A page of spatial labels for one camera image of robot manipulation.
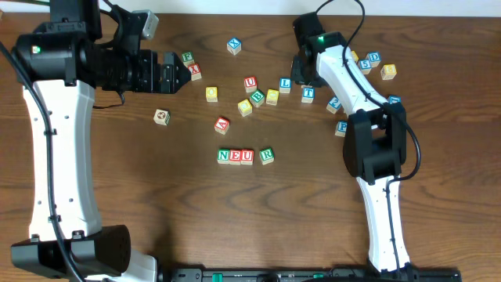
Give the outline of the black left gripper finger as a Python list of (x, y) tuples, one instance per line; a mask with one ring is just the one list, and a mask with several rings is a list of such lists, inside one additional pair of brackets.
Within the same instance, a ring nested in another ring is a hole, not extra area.
[(176, 93), (179, 91), (183, 85), (191, 81), (191, 72), (184, 65), (173, 67), (172, 70), (172, 92)]
[(179, 57), (179, 55), (176, 52), (172, 53), (172, 61), (173, 61), (173, 66), (176, 72), (186, 72), (187, 67), (184, 65), (182, 62), (182, 59)]

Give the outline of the blue P wooden block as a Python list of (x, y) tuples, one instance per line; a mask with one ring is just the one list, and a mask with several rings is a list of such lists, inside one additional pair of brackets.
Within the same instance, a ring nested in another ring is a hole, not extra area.
[(345, 137), (348, 123), (346, 121), (339, 121), (336, 125), (335, 135)]

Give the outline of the green N wooden block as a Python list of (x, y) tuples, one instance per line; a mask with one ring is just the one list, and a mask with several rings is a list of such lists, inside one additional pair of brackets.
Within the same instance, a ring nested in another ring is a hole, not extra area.
[(228, 149), (219, 149), (217, 154), (217, 162), (219, 164), (228, 164), (230, 157), (230, 150)]

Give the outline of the green R wooden block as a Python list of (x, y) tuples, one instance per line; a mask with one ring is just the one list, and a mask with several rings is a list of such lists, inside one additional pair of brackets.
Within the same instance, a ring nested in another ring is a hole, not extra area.
[(267, 165), (269, 163), (272, 163), (275, 160), (275, 154), (273, 153), (273, 150), (271, 147), (260, 150), (259, 157), (260, 157), (261, 163), (263, 165)]

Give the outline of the red E wooden block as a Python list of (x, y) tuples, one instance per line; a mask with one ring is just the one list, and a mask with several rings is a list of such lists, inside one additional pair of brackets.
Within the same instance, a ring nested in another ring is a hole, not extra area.
[(240, 165), (242, 160), (241, 150), (230, 150), (229, 151), (229, 163), (231, 165)]

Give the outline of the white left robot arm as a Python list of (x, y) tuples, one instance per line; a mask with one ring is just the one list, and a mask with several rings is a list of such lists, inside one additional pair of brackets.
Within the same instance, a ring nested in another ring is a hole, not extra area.
[(34, 150), (29, 237), (13, 265), (49, 279), (162, 281), (156, 258), (132, 248), (126, 226), (104, 226), (92, 181), (90, 125), (96, 90), (173, 94), (190, 81), (174, 52), (142, 49), (157, 17), (110, 5), (114, 37), (102, 42), (97, 1), (52, 1), (50, 19), (4, 51), (23, 84)]

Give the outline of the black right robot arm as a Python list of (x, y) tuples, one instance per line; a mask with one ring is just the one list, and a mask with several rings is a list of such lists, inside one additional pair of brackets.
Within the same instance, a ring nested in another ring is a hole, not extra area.
[(327, 33), (317, 13), (293, 22), (299, 48), (291, 77), (299, 85), (328, 86), (348, 116), (343, 158), (361, 188), (369, 225), (369, 262), (379, 273), (410, 263), (400, 219), (398, 177), (406, 160), (406, 112), (368, 82), (339, 32)]

